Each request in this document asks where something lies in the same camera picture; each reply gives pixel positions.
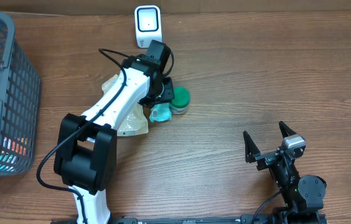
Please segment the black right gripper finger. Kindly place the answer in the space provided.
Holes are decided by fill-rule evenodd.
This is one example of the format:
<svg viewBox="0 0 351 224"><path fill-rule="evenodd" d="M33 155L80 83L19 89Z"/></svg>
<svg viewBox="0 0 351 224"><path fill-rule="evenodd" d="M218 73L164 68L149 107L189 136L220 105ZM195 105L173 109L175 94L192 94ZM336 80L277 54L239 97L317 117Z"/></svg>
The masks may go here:
<svg viewBox="0 0 351 224"><path fill-rule="evenodd" d="M261 155L260 150L247 131L243 132L243 138L245 142L245 161L248 163L256 162L256 157Z"/></svg>
<svg viewBox="0 0 351 224"><path fill-rule="evenodd" d="M279 122L279 128L283 138L295 135L296 132L293 131L284 121Z"/></svg>

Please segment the green lid jar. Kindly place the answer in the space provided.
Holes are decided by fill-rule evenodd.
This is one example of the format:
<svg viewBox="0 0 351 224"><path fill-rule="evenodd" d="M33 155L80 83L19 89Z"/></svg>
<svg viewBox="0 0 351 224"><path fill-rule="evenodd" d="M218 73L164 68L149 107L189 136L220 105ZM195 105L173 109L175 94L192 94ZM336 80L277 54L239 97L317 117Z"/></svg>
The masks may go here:
<svg viewBox="0 0 351 224"><path fill-rule="evenodd" d="M174 88L174 98L170 102L170 109L173 114L184 114L186 113L190 103L189 91L178 86Z"/></svg>

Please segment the teal wipes packet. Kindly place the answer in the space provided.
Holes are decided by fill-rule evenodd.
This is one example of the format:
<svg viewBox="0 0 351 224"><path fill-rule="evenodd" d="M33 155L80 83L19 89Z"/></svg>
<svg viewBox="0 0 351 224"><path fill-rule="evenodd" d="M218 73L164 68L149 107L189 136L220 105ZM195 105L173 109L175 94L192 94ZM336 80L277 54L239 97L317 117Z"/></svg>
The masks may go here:
<svg viewBox="0 0 351 224"><path fill-rule="evenodd" d="M172 119L170 103L162 103L153 106L149 119L152 123L170 121Z"/></svg>

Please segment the beige clear pouch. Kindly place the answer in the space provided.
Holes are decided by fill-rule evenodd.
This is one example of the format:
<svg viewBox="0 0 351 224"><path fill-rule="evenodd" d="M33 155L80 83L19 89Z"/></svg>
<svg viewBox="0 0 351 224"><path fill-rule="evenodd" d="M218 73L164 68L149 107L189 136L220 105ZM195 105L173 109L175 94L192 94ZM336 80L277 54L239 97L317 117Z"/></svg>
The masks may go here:
<svg viewBox="0 0 351 224"><path fill-rule="evenodd" d="M148 121L144 115L143 107L136 103L118 129L119 137L136 136L148 133Z"/></svg>

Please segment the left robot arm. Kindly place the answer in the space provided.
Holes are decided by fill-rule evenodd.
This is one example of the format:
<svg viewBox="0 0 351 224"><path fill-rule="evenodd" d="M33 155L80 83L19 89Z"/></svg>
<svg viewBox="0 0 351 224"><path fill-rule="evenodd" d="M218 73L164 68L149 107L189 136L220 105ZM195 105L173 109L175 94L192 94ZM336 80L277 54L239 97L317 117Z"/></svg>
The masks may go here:
<svg viewBox="0 0 351 224"><path fill-rule="evenodd" d="M67 114L61 122L54 172L77 205L75 223L109 223L106 187L116 170L117 132L129 112L152 108L174 98L165 71L171 49L153 40L146 53L127 56L113 86L82 115Z"/></svg>

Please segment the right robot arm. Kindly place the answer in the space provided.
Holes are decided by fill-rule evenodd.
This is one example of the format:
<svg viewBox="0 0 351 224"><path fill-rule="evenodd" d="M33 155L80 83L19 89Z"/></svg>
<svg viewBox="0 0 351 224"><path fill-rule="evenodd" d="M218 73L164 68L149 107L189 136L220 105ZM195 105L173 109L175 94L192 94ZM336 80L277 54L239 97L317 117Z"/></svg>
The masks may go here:
<svg viewBox="0 0 351 224"><path fill-rule="evenodd" d="M324 207L326 181L316 175L300 176L294 165L304 154L306 140L283 121L279 122L281 145L263 154L247 131L243 132L245 161L268 169L279 190L263 202L252 215L242 215L242 223L327 223L319 210Z"/></svg>

